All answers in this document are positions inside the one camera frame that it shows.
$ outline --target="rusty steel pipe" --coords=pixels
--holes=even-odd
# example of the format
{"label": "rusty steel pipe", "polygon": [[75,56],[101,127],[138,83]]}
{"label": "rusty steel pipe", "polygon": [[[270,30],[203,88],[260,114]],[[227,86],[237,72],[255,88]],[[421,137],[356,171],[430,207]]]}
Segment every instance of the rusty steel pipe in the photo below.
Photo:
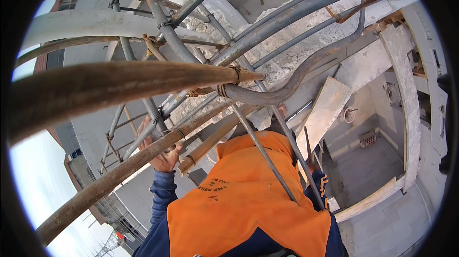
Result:
{"label": "rusty steel pipe", "polygon": [[[183,134],[187,135],[233,103],[234,101],[232,100],[221,103],[212,110],[209,110],[204,114],[190,120],[181,126],[179,130]],[[78,192],[37,228],[35,233],[37,234],[37,237],[41,241],[42,245],[48,246],[48,244],[53,241],[54,238],[60,234],[60,232],[62,232],[75,219],[77,219],[78,216],[83,214],[83,212],[85,212],[89,207],[91,207],[104,196],[108,195],[123,180],[131,176],[142,166],[146,165],[150,160],[158,156],[170,146],[175,145],[175,143],[181,139],[182,135],[178,131],[171,131],[162,139],[153,142],[144,150],[138,152],[132,157],[129,157],[116,168],[113,168],[107,174],[102,176],[100,179],[96,180],[94,183]]]}
{"label": "rusty steel pipe", "polygon": [[[244,104],[239,109],[244,116],[248,115],[252,111],[259,108],[257,105]],[[215,125],[219,128],[214,131],[206,140],[204,140],[197,148],[195,148],[190,154],[178,166],[180,174],[183,176],[190,169],[192,169],[198,161],[206,155],[227,133],[230,132],[239,123],[239,119],[235,113],[225,116],[219,120]]]}
{"label": "rusty steel pipe", "polygon": [[11,84],[10,145],[72,116],[163,93],[264,79],[211,65],[161,61],[92,63],[49,70]]}

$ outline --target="sky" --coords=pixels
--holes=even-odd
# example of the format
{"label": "sky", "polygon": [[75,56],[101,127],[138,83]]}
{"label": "sky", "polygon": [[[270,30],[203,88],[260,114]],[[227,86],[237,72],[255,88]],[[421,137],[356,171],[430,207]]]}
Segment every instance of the sky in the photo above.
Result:
{"label": "sky", "polygon": [[[48,13],[54,3],[55,0],[45,0],[35,16]],[[21,51],[19,55],[38,46]],[[35,60],[30,60],[14,70],[12,80],[31,75]],[[34,228],[40,226],[54,211],[77,193],[64,167],[64,158],[64,150],[48,131],[41,131],[30,136],[10,149],[11,168],[17,191]],[[97,254],[113,228],[107,224],[99,225],[98,222],[91,225],[94,221],[95,218],[89,210],[86,210],[49,244],[47,247],[49,254],[51,256],[94,256]],[[110,255],[129,256],[120,247]]]}

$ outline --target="hand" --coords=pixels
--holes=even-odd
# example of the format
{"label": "hand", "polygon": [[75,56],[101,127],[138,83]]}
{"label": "hand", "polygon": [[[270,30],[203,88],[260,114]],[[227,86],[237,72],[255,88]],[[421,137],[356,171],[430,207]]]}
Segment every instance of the hand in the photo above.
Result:
{"label": "hand", "polygon": [[[147,116],[139,128],[137,129],[137,134],[140,134],[142,130],[151,122],[151,118]],[[154,142],[153,137],[149,134],[146,139],[142,141],[139,145],[139,150],[144,150],[148,145],[151,145]],[[157,157],[153,158],[150,161],[150,164],[156,169],[156,171],[171,173],[174,170],[175,164],[179,161],[180,150],[182,149],[183,144],[175,144],[175,149],[169,152],[162,152]]]}
{"label": "hand", "polygon": [[307,168],[309,169],[309,172],[311,175],[313,174],[314,171],[320,170],[320,165],[317,163],[317,161],[314,164],[308,164]]}

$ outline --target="wooden plank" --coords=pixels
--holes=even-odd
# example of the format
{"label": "wooden plank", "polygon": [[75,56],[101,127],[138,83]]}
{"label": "wooden plank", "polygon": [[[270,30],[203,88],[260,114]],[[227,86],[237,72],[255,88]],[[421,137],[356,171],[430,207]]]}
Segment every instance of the wooden plank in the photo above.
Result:
{"label": "wooden plank", "polygon": [[[306,122],[300,126],[301,128],[303,126],[307,127],[311,149],[316,147],[325,132],[330,128],[347,103],[347,100],[351,97],[351,93],[351,89],[345,84],[338,82],[332,77],[327,78],[310,114],[306,118]],[[304,131],[298,134],[296,143],[303,157],[307,157]]]}
{"label": "wooden plank", "polygon": [[403,191],[415,184],[418,172],[419,155],[421,148],[421,131],[419,124],[419,101],[407,53],[414,47],[409,30],[403,26],[397,28],[390,25],[380,34],[381,41],[391,59],[397,81],[399,82],[400,96],[405,116],[405,149],[404,167],[405,178]]}
{"label": "wooden plank", "polygon": [[383,202],[402,187],[403,183],[399,180],[396,181],[395,177],[392,178],[388,183],[383,185],[369,197],[359,201],[349,208],[344,209],[343,211],[338,212],[335,214],[336,222],[340,223],[348,220]]}

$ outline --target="orange vest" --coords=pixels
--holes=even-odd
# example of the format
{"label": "orange vest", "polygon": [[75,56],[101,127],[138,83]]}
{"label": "orange vest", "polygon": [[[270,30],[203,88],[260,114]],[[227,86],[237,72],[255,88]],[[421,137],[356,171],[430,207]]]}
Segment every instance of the orange vest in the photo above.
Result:
{"label": "orange vest", "polygon": [[302,256],[325,255],[330,213],[315,211],[303,194],[287,138],[270,131],[256,135],[299,206],[249,135],[233,138],[217,146],[218,162],[201,185],[169,204],[170,256],[220,256],[248,240],[257,227]]}

